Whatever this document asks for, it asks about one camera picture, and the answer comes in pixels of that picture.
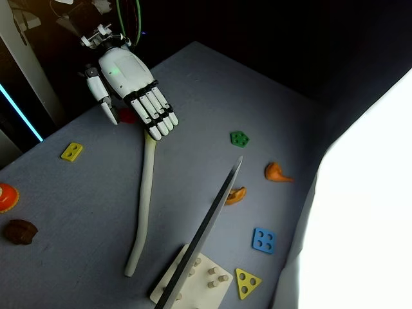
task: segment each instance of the robotic hand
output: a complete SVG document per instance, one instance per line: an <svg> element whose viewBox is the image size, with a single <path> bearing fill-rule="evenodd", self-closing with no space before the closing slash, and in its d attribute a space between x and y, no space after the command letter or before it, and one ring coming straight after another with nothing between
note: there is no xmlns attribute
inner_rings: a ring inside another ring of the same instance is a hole
<svg viewBox="0 0 412 309"><path fill-rule="evenodd" d="M109 89L137 113L150 136L154 140L160 140L179 121L157 88L157 80L147 66L129 51L130 40L122 34L113 34L110 26L100 24L91 37L81 38L83 45L92 49L99 46L103 52L98 60L102 77L97 68L89 67L86 70L89 89L112 123L118 124L118 118Z"/></svg>

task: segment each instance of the green cable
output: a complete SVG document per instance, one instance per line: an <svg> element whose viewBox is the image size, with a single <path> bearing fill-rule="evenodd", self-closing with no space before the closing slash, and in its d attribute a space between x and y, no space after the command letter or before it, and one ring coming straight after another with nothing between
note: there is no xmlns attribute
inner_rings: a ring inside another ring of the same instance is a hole
<svg viewBox="0 0 412 309"><path fill-rule="evenodd" d="M137 23L138 23L138 30L137 30L137 38L136 43L133 44L133 48L136 47L137 43L140 40L140 32L142 32L142 14L140 13L140 3L139 0L136 0L137 5Z"/></svg>
<svg viewBox="0 0 412 309"><path fill-rule="evenodd" d="M126 31L124 31L122 13L120 13L120 5L119 5L119 3L118 3L118 0L116 0L116 6L117 6L118 21L119 21L119 23L120 23L120 27L122 28L123 35L126 36Z"/></svg>

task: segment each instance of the yellow triangle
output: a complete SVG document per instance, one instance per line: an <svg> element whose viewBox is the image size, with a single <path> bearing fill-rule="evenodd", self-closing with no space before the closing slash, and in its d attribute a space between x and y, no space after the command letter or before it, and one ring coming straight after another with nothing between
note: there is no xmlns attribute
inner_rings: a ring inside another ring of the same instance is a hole
<svg viewBox="0 0 412 309"><path fill-rule="evenodd" d="M249 274L243 269L236 269L236 278L238 279L238 291L240 299L245 299L252 291L261 284L262 279Z"/></svg>

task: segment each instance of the white stick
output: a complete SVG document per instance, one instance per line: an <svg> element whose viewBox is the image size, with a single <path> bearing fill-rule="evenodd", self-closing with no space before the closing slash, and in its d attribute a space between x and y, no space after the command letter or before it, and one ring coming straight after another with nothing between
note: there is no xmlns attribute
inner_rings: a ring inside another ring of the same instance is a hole
<svg viewBox="0 0 412 309"><path fill-rule="evenodd" d="M135 244L133 245L133 249L129 256L129 261L127 261L126 269L124 270L124 275L127 277L131 277L135 273L137 263L139 262L140 255L143 251L144 243L146 241L147 224L149 221L150 195L152 192L153 165L155 164L156 141L153 140L146 131L144 133L144 140L145 146L142 184L140 185L138 225Z"/></svg>

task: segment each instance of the blue square block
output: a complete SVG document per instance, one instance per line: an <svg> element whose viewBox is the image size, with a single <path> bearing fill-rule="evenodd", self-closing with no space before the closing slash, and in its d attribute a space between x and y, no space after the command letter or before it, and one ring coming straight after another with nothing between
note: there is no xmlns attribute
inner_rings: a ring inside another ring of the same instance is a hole
<svg viewBox="0 0 412 309"><path fill-rule="evenodd" d="M275 233L257 227L253 233L252 248L273 254L275 252L275 241Z"/></svg>

